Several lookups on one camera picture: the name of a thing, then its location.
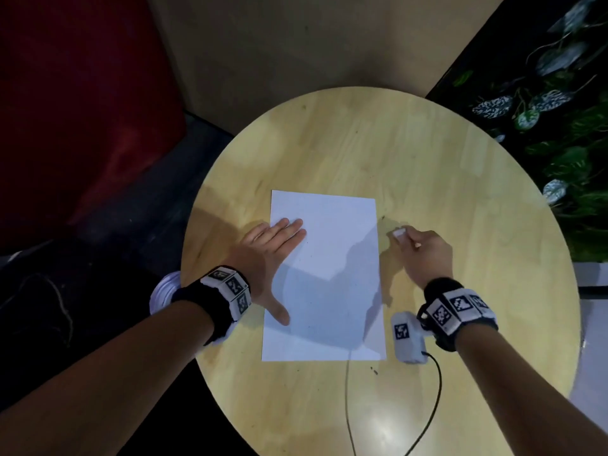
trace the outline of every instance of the person's left hand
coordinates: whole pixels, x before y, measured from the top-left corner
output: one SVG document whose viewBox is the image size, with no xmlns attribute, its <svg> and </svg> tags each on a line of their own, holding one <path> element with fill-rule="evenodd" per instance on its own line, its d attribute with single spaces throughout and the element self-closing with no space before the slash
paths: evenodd
<svg viewBox="0 0 608 456">
<path fill-rule="evenodd" d="M 272 295 L 272 279 L 285 258 L 304 240 L 306 230 L 301 229 L 302 223 L 296 219 L 289 224 L 289 220 L 283 218 L 270 227 L 262 222 L 232 247 L 222 263 L 247 278 L 252 301 L 268 310 L 282 325 L 289 324 L 289 314 Z"/>
</svg>

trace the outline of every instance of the tabletop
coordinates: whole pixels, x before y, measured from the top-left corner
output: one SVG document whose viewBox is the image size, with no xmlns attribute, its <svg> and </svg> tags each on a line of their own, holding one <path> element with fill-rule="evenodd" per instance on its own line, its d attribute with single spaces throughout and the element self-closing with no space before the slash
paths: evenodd
<svg viewBox="0 0 608 456">
<path fill-rule="evenodd" d="M 368 87 L 306 94 L 269 110 L 226 147 L 194 202 L 182 283 L 217 265 L 255 223 L 270 192 L 376 199 L 387 360 L 262 362 L 263 309 L 197 361 L 217 403 L 261 456 L 402 455 L 429 419 L 435 365 L 395 359 L 390 316 L 424 303 L 387 252 L 398 224 L 437 231 L 454 276 L 493 308 L 500 332 L 554 387 L 572 388 L 580 312 L 572 262 L 550 208 L 504 149 L 425 99 Z M 510 454 L 456 353 L 427 339 L 443 393 L 415 454 Z M 352 443 L 347 426 L 350 424 Z"/>
</svg>

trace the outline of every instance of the person's left arm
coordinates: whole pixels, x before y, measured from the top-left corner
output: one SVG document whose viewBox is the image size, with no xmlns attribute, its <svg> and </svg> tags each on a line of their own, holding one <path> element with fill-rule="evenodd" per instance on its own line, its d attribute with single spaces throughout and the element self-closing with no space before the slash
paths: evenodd
<svg viewBox="0 0 608 456">
<path fill-rule="evenodd" d="M 224 261 L 247 278 L 253 302 L 283 324 L 289 315 L 270 288 L 305 236 L 300 227 L 299 220 L 260 224 Z M 199 305 L 172 303 L 2 412 L 0 447 L 11 455 L 117 453 L 213 334 Z"/>
</svg>

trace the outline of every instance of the red fabric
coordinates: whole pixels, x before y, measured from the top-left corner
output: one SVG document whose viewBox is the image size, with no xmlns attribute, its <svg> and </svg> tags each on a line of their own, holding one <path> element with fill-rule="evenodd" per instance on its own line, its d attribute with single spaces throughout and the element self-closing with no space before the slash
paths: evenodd
<svg viewBox="0 0 608 456">
<path fill-rule="evenodd" d="M 146 0 L 0 0 L 0 250 L 52 237 L 181 137 Z"/>
</svg>

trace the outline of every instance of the wristband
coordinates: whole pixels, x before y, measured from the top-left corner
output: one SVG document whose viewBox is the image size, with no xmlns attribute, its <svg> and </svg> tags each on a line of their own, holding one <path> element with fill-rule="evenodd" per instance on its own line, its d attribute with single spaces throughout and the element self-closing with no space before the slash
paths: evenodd
<svg viewBox="0 0 608 456">
<path fill-rule="evenodd" d="M 469 323 L 481 323 L 498 330 L 496 314 L 479 295 L 451 278 L 437 278 L 424 289 L 426 303 L 417 319 L 423 329 L 433 332 L 436 344 L 454 352 L 455 339 Z"/>
<path fill-rule="evenodd" d="M 224 337 L 251 306 L 246 278 L 236 269 L 220 266 L 199 280 L 177 290 L 171 302 L 191 301 L 200 306 L 213 321 L 213 334 L 205 345 Z"/>
</svg>

